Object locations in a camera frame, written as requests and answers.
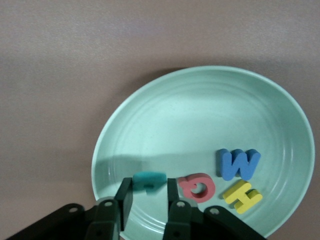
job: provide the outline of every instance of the red foam letter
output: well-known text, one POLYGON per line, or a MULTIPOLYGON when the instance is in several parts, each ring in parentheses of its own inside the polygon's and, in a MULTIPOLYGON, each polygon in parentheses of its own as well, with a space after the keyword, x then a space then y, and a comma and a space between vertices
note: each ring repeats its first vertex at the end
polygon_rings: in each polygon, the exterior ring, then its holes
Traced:
POLYGON ((215 195, 216 185, 208 174, 195 173, 186 177, 179 177, 178 184, 183 190, 183 195, 188 199, 193 199, 197 203, 204 203, 215 195), (191 190, 197 188, 197 184, 204 184, 205 190, 194 193, 191 190))

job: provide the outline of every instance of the screw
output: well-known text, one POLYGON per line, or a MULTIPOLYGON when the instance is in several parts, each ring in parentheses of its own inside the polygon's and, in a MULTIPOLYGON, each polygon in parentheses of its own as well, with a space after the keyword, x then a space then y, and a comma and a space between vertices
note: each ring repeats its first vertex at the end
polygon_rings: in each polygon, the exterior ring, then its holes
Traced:
POLYGON ((210 209, 210 213, 213 214, 213 215, 218 215, 220 212, 219 212, 218 209, 213 207, 213 208, 210 209))
POLYGON ((183 201, 178 201, 176 203, 176 205, 179 207, 179 208, 183 208, 186 204, 183 202, 183 201))
POLYGON ((110 207, 110 206, 112 206, 112 201, 107 201, 104 205, 106 206, 106 207, 110 207))
POLYGON ((75 213, 76 211, 78 211, 78 208, 76 207, 72 207, 69 209, 69 213, 75 213))

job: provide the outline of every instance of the plate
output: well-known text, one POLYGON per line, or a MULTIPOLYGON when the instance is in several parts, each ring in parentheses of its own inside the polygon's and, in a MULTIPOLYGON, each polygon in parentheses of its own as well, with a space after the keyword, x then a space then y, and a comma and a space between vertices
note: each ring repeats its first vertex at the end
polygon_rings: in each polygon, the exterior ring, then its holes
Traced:
MULTIPOLYGON (((122 179, 137 172, 162 172, 168 178, 205 173, 216 189, 199 209, 225 207, 268 237, 302 201, 314 161, 308 119, 282 87, 245 69, 199 66, 151 81, 117 108, 95 146, 92 186, 98 200, 114 196, 122 179), (261 154, 249 182, 263 199, 243 214, 222 197, 240 177, 221 177, 220 149, 261 154)), ((135 193, 133 199, 121 236, 161 240, 168 217, 166 187, 151 195, 135 193)))

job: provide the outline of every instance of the blue foam letter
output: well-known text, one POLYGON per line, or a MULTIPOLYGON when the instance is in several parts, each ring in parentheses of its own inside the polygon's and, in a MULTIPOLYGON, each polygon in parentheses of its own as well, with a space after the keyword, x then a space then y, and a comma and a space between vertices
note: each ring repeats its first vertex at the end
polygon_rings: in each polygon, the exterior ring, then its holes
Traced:
POLYGON ((254 175, 261 154, 255 149, 250 149, 246 153, 240 149, 232 153, 227 149, 220 149, 219 156, 220 172, 224 180, 230 181, 239 173, 243 180, 248 181, 254 175))

